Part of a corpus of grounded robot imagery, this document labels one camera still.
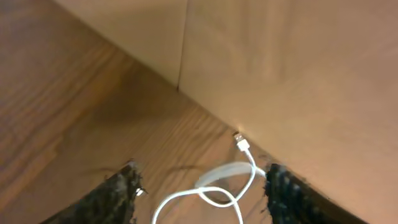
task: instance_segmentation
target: charging cable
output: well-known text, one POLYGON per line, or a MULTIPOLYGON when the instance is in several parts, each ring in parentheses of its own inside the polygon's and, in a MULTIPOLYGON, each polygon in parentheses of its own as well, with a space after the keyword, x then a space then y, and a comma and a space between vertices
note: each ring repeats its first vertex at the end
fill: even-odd
POLYGON ((230 164, 226 164, 220 167, 217 167, 202 177, 199 178, 199 180, 195 184, 195 189, 191 190, 184 190, 181 192, 174 193, 172 195, 169 195, 166 199, 162 201, 162 203, 159 205, 159 207, 156 209, 154 213, 154 217, 152 219, 152 224, 156 224, 157 218, 159 216, 160 211, 163 209, 163 207, 172 199, 181 197, 181 196, 186 196, 186 195, 192 195, 192 194, 198 194, 204 201, 209 203, 212 206, 218 207, 218 208, 226 208, 233 206, 235 208, 236 215, 238 216, 239 224, 243 224, 243 219, 242 219, 242 213, 240 211, 239 205, 238 205, 238 200, 242 198, 242 196, 246 193, 250 185, 252 184, 254 177, 257 175, 260 175, 262 177, 266 177, 266 172, 262 170, 261 168, 256 166, 256 162, 253 159, 253 156, 251 155, 249 148, 250 145, 246 141, 246 139, 243 138, 241 134, 236 134, 234 135, 234 138, 236 140, 236 145, 239 148, 239 150, 247 156, 249 159, 250 163, 248 162, 233 162, 230 164), (247 182, 247 184, 243 187, 242 191, 238 193, 236 197, 234 197, 231 193, 229 193, 227 190, 222 189, 220 187, 206 187, 206 185, 220 179, 224 179, 227 177, 231 177, 234 175, 239 175, 239 174, 247 174, 250 173, 250 178, 247 182), (230 202, 226 204, 220 204, 212 201, 210 198, 208 198, 205 195, 205 192, 221 192, 224 193, 229 199, 230 202))

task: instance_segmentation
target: wood grain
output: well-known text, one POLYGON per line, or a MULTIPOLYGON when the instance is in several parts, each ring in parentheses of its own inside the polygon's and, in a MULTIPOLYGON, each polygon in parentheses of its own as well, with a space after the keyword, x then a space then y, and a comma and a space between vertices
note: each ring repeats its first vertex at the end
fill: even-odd
MULTIPOLYGON (((149 223, 168 194, 244 159, 231 128, 58 5, 7 0, 0 10, 0 223, 40 222, 130 158, 149 192, 136 216, 149 223)), ((246 179, 219 184, 236 192, 246 179)), ((241 201, 246 223, 269 221, 263 183, 241 201)), ((237 220, 192 196, 170 203, 159 223, 187 222, 237 220)))

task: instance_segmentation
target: wall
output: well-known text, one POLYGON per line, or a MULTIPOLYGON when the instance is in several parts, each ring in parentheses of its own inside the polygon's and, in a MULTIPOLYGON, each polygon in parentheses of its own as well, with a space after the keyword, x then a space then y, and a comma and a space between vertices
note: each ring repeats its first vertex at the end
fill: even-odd
POLYGON ((191 0, 180 89, 341 206, 394 223, 397 5, 191 0))
POLYGON ((187 0, 55 0, 177 85, 187 0))

